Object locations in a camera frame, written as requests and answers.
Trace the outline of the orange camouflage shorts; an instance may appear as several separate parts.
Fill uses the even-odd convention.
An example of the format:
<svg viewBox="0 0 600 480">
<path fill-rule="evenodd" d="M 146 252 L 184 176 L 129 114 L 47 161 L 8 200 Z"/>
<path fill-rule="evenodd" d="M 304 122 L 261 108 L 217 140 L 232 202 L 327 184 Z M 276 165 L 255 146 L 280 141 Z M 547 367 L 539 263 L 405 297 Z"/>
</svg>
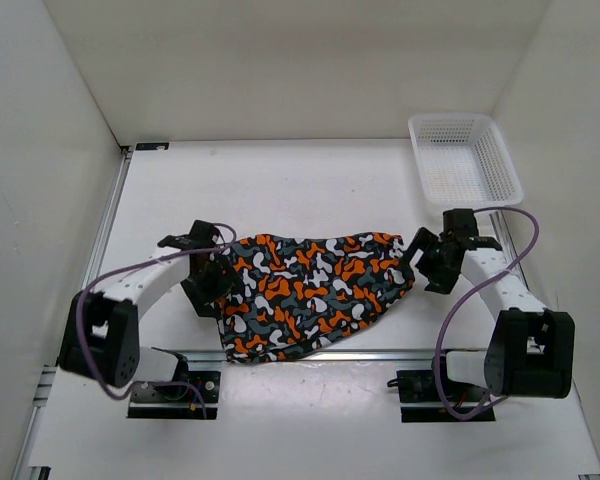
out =
<svg viewBox="0 0 600 480">
<path fill-rule="evenodd" d="M 224 255 L 238 283 L 216 300 L 230 363 L 291 361 L 373 326 L 412 288 L 401 236 L 258 234 Z"/>
</svg>

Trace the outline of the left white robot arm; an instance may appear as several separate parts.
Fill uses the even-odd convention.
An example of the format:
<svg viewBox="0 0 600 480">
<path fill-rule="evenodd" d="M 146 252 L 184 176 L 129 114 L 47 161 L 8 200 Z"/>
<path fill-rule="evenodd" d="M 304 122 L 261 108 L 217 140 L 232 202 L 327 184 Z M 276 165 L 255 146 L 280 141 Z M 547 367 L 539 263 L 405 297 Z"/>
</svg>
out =
<svg viewBox="0 0 600 480">
<path fill-rule="evenodd" d="M 215 317 L 216 301 L 239 283 L 228 259 L 236 242 L 233 227 L 197 220 L 189 232 L 160 240 L 147 260 L 93 279 L 72 299 L 58 366 L 96 381 L 114 400 L 136 389 L 168 400 L 195 392 L 181 354 L 141 346 L 140 321 L 176 287 L 197 316 Z"/>
</svg>

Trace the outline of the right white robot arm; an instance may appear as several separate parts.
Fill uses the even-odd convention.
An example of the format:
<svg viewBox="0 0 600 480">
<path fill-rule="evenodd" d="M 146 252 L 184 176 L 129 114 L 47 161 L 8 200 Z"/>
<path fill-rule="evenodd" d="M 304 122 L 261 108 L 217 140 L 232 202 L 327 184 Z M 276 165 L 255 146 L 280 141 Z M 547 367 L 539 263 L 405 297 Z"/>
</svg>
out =
<svg viewBox="0 0 600 480">
<path fill-rule="evenodd" d="M 426 279 L 426 289 L 449 294 L 459 278 L 471 289 L 451 308 L 436 340 L 429 387 L 440 399 L 457 396 L 465 384 L 488 396 L 563 399 L 572 386 L 575 322 L 538 300 L 514 275 L 501 244 L 480 234 L 473 209 L 443 214 L 443 230 L 420 228 L 405 258 Z M 494 318 L 484 349 L 445 350 L 443 335 L 461 306 L 477 295 Z"/>
</svg>

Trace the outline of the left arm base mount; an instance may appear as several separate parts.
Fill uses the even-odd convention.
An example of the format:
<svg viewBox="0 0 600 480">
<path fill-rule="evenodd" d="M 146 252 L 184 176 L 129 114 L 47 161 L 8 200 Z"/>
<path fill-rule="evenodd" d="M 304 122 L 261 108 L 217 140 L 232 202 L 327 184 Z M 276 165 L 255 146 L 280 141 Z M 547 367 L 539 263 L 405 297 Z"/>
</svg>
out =
<svg viewBox="0 0 600 480">
<path fill-rule="evenodd" d="M 180 352 L 151 349 L 134 377 L 127 417 L 216 420 L 221 390 L 218 362 L 196 363 Z"/>
</svg>

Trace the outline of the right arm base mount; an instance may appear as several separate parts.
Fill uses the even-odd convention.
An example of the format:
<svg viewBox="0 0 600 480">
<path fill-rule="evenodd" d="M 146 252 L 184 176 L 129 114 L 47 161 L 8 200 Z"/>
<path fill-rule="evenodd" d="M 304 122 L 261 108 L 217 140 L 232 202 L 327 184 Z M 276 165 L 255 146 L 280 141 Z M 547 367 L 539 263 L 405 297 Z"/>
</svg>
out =
<svg viewBox="0 0 600 480">
<path fill-rule="evenodd" d="M 454 423 L 459 419 L 450 414 L 440 399 L 434 376 L 433 350 L 390 351 L 395 363 L 395 373 L 386 382 L 390 392 L 397 393 L 401 422 L 430 424 Z M 477 413 L 467 422 L 495 421 L 494 399 L 487 398 L 487 391 L 469 383 L 452 381 L 448 378 L 441 360 L 440 379 L 446 401 L 457 415 Z"/>
</svg>

